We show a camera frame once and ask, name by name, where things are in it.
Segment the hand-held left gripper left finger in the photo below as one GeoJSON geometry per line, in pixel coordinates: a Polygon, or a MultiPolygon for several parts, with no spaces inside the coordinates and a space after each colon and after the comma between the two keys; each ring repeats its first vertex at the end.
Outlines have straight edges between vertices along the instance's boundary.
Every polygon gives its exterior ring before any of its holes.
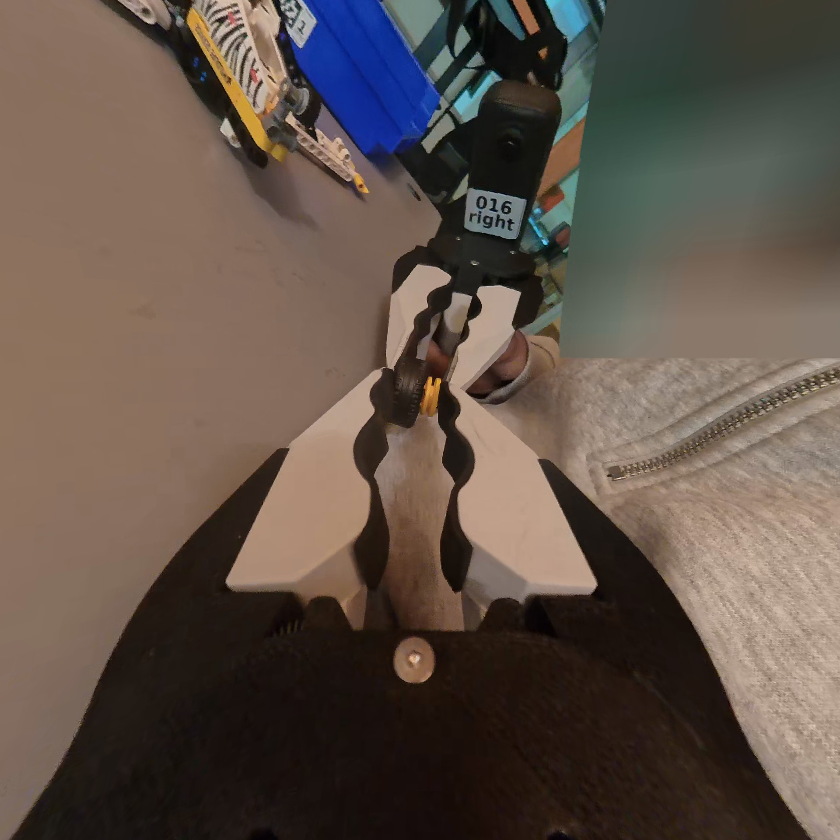
{"type": "Polygon", "coordinates": [[[227,576],[230,590],[378,589],[389,528],[375,472],[388,451],[393,385],[393,371],[373,371],[291,442],[227,576]]]}

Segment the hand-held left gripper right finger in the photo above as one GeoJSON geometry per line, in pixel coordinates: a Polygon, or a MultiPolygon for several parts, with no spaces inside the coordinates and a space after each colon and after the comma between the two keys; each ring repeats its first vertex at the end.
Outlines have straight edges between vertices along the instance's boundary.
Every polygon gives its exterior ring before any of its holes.
{"type": "Polygon", "coordinates": [[[437,420],[454,482],[440,563],[459,594],[464,626],[480,625],[495,601],[592,594],[596,579],[550,485],[550,463],[447,383],[437,420]]]}

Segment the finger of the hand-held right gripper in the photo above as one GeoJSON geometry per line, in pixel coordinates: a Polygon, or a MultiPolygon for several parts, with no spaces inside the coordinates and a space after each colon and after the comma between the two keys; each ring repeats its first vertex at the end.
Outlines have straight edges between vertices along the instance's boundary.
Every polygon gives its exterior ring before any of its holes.
{"type": "Polygon", "coordinates": [[[453,386],[468,389],[508,348],[521,292],[504,286],[477,291],[477,315],[467,321],[467,335],[457,349],[453,386]]]}
{"type": "Polygon", "coordinates": [[[388,368],[395,369],[410,340],[417,314],[428,306],[428,297],[436,289],[449,285],[451,280],[452,276],[440,268],[418,265],[392,293],[385,344],[388,368]]]}

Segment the black lego tyre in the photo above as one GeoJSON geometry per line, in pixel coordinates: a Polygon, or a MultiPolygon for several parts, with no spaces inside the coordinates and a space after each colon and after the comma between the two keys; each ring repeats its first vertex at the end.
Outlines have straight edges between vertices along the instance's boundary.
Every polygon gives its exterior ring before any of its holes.
{"type": "Polygon", "coordinates": [[[392,392],[386,404],[388,422],[403,428],[414,426],[424,399],[428,365],[418,358],[401,358],[393,369],[392,392]]]}

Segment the blue plastic bin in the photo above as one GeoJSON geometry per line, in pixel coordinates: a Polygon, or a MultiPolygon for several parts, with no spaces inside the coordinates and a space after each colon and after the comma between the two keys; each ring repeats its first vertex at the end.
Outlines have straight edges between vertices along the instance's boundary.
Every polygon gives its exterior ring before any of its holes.
{"type": "Polygon", "coordinates": [[[439,94],[378,1],[279,1],[297,63],[365,156],[424,135],[439,94]]]}

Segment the person's right hand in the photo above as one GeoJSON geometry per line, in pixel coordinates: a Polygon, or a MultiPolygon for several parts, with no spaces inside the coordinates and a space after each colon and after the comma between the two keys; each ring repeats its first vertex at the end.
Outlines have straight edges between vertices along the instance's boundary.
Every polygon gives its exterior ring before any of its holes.
{"type": "MultiPolygon", "coordinates": [[[[497,357],[473,384],[466,389],[474,397],[484,398],[494,391],[516,380],[524,371],[529,359],[529,344],[521,331],[513,333],[507,348],[497,357]]],[[[451,358],[444,353],[435,341],[427,346],[426,362],[429,373],[443,378],[448,371],[451,358]]]]}

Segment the black chair seat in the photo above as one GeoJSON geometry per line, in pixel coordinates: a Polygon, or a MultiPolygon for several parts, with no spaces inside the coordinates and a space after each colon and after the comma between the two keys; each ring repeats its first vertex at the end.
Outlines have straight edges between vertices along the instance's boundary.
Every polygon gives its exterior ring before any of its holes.
{"type": "Polygon", "coordinates": [[[416,143],[397,152],[396,158],[419,191],[438,209],[452,200],[469,171],[467,161],[449,142],[432,152],[416,143]]]}

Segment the lego airplane model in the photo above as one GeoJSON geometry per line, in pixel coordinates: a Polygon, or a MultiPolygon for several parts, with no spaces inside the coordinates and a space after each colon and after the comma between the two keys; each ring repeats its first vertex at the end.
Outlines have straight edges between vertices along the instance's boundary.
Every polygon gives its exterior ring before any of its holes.
{"type": "Polygon", "coordinates": [[[317,120],[322,100],[299,67],[277,2],[119,1],[122,15],[168,46],[227,143],[255,167],[301,152],[369,193],[341,138],[317,120]]]}

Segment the person's right forearm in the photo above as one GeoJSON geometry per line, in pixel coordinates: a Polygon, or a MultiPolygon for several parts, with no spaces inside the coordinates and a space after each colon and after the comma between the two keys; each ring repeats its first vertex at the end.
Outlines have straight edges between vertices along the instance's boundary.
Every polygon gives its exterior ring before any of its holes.
{"type": "Polygon", "coordinates": [[[484,398],[472,396],[479,403],[499,405],[509,401],[528,384],[557,368],[560,363],[560,347],[556,338],[549,335],[528,335],[522,332],[528,342],[528,363],[519,377],[508,385],[484,398]]]}

